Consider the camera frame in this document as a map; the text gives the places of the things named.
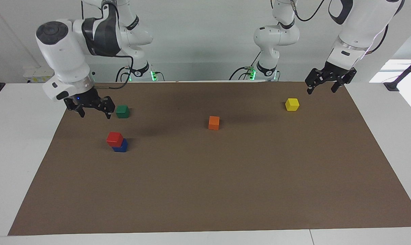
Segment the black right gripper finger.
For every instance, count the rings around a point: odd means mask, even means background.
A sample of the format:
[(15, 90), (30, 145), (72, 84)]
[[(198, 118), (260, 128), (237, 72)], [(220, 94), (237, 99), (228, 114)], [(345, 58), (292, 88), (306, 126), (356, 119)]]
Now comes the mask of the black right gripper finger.
[(115, 104), (110, 96), (96, 100), (96, 109), (103, 112), (107, 119), (110, 119), (115, 110)]
[(65, 98), (64, 103), (67, 107), (67, 110), (74, 111), (78, 113), (81, 118), (84, 118), (85, 112), (81, 104), (76, 104), (71, 98)]

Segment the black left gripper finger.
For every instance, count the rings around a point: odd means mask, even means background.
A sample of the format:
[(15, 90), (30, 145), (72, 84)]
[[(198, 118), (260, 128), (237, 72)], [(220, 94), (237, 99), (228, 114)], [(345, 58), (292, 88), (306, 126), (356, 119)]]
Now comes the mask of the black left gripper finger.
[(319, 70), (317, 68), (313, 68), (308, 76), (305, 78), (305, 84), (307, 85), (307, 93), (311, 95), (314, 89), (327, 82), (328, 78), (330, 77), (330, 71), (328, 70)]
[(347, 74), (343, 76), (335, 76), (334, 77), (335, 82), (333, 86), (331, 87), (331, 91), (333, 93), (336, 93), (339, 88), (341, 88), (342, 86), (346, 84), (349, 84), (354, 78), (354, 76), (356, 75), (356, 73), (357, 73), (356, 70), (350, 70)]

